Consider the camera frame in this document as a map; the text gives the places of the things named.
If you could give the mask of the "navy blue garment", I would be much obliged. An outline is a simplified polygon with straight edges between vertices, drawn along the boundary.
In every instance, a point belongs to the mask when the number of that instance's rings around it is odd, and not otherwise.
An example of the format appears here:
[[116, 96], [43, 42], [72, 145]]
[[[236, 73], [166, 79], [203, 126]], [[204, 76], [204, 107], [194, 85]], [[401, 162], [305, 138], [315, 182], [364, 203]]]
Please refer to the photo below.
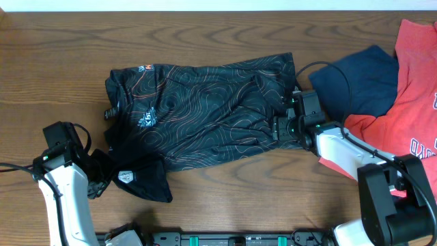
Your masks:
[[398, 61], [373, 45], [309, 75], [330, 119], [342, 121], [345, 112], [385, 115], [397, 97]]

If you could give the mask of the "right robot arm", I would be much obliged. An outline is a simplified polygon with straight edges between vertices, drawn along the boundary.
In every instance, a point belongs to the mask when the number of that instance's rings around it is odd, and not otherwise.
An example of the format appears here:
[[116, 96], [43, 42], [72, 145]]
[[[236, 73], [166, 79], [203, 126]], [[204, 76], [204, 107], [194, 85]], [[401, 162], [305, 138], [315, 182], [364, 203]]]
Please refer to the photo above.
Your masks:
[[318, 106], [295, 104], [274, 117], [276, 140], [291, 140], [358, 183], [361, 216], [336, 226], [333, 245], [436, 244], [436, 201], [419, 158], [395, 156], [361, 141], [342, 124], [327, 123]]

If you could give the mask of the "black orange-patterned jersey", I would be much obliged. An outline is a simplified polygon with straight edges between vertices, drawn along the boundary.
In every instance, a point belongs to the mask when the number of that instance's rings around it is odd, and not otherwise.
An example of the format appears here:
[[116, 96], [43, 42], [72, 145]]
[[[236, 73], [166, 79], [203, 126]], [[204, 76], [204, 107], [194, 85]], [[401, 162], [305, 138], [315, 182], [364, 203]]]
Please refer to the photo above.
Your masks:
[[273, 121], [296, 84], [291, 53], [221, 66], [146, 64], [112, 70], [104, 132], [112, 177], [125, 192], [169, 203], [169, 172], [212, 167], [274, 149]]

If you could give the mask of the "red t-shirt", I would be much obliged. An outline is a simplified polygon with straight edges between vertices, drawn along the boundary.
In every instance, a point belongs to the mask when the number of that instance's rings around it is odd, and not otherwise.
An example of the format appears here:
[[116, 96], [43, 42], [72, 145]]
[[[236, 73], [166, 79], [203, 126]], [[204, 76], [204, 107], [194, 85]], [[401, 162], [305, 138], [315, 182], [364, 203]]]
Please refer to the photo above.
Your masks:
[[346, 128], [356, 137], [395, 155], [422, 160], [436, 189], [436, 25], [404, 19], [395, 54], [399, 63], [397, 97], [382, 116], [349, 114]]

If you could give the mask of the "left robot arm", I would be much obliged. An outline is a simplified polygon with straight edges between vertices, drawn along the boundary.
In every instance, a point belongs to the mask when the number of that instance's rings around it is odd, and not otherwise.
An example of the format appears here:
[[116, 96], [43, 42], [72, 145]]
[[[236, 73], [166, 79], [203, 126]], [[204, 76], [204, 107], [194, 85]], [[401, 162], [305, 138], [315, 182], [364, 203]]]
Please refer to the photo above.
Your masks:
[[51, 245], [142, 245], [139, 233], [123, 229], [97, 235], [88, 202], [87, 174], [73, 160], [68, 143], [45, 150], [34, 160], [34, 177], [44, 196]]

